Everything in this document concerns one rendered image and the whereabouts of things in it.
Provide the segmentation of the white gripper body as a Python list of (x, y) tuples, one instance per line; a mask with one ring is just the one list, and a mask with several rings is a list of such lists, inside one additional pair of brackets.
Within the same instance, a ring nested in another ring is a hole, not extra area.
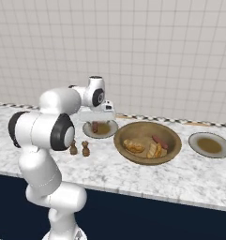
[(81, 108), (78, 111), (78, 115), (80, 120), (83, 122), (105, 122), (115, 119), (115, 113), (112, 111), (95, 112), (89, 108)]

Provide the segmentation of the grey plate with brown centre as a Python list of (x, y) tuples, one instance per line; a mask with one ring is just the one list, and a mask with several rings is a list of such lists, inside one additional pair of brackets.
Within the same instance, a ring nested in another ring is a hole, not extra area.
[(211, 132), (196, 132), (188, 138), (189, 146), (207, 158), (226, 158), (226, 140)]
[(105, 122), (98, 122), (98, 132), (94, 133), (92, 130), (92, 123), (93, 122), (86, 122), (83, 125), (83, 133), (94, 139), (105, 139), (112, 137), (115, 132), (118, 130), (118, 125), (114, 120), (105, 121)]

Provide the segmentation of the golden bread bun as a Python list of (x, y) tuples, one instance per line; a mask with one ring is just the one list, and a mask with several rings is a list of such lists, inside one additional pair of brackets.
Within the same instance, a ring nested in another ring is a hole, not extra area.
[(156, 151), (157, 151), (157, 147), (154, 144), (151, 143), (149, 145), (149, 150), (148, 150), (148, 152), (146, 154), (146, 157), (147, 158), (153, 158), (155, 153), (156, 153)]
[(141, 153), (144, 151), (145, 147), (139, 142), (134, 142), (133, 140), (125, 139), (123, 141), (124, 147), (131, 153)]

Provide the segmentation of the brown wooden bowl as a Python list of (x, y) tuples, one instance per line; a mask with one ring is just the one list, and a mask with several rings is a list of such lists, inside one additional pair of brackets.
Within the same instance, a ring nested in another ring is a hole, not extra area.
[[(152, 139), (152, 135), (156, 135), (166, 142), (168, 144), (168, 149), (162, 148), (160, 157), (147, 158), (146, 154), (149, 150), (149, 145), (151, 143), (157, 145)], [(145, 147), (144, 151), (137, 154), (129, 152), (123, 145), (125, 139), (142, 144)], [(179, 136), (173, 130), (152, 122), (135, 122), (127, 124), (116, 131), (113, 141), (117, 151), (123, 157), (141, 165), (159, 165), (166, 163), (175, 158), (182, 147)]]

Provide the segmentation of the orange bread bun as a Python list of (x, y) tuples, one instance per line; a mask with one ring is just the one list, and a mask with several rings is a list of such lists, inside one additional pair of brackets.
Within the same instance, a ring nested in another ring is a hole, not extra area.
[(157, 150), (156, 150), (156, 152), (155, 152), (154, 157), (155, 157), (155, 158), (160, 158), (160, 156), (161, 156), (161, 151), (162, 151), (162, 146), (161, 146), (161, 144), (158, 142), (158, 143), (157, 143)]

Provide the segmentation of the brown wooden shaker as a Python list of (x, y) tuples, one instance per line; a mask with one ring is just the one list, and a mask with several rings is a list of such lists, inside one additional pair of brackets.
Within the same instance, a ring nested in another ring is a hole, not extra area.
[(83, 156), (88, 157), (90, 155), (90, 150), (88, 148), (88, 141), (83, 141), (82, 146), (83, 146)]
[(69, 152), (71, 155), (77, 155), (78, 154), (78, 149), (76, 147), (76, 141), (73, 141), (70, 145)]

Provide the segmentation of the dark blue base cabinet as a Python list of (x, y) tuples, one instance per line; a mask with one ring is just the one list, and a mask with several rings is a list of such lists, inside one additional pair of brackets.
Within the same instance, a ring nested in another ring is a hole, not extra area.
[[(0, 239), (41, 240), (48, 210), (25, 198), (21, 178), (0, 175)], [(76, 214), (88, 240), (226, 240), (226, 212), (96, 190)]]

